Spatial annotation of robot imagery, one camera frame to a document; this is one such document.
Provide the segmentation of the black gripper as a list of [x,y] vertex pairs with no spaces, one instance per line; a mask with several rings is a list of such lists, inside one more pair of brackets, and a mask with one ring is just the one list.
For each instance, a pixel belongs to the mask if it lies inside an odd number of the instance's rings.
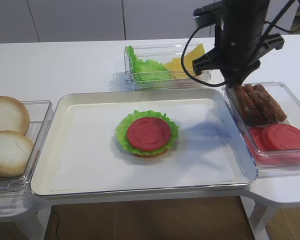
[[245,79],[260,65],[260,58],[271,50],[283,48],[285,40],[279,34],[270,34],[262,39],[255,32],[252,39],[237,39],[244,37],[245,33],[232,29],[227,31],[221,23],[214,27],[214,48],[201,57],[192,61],[192,68],[195,75],[200,75],[206,70],[220,70],[224,81],[221,83],[208,83],[196,77],[191,79],[204,86],[216,88],[227,86],[232,88],[241,85]]

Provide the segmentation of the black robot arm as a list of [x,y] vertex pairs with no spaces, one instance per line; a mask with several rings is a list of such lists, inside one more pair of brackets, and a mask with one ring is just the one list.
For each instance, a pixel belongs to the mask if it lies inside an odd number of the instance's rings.
[[214,26],[214,48],[192,61],[194,74],[220,70],[222,85],[240,85],[260,67],[260,58],[282,49],[283,37],[263,30],[269,4],[268,0],[221,0],[195,9],[199,30]]

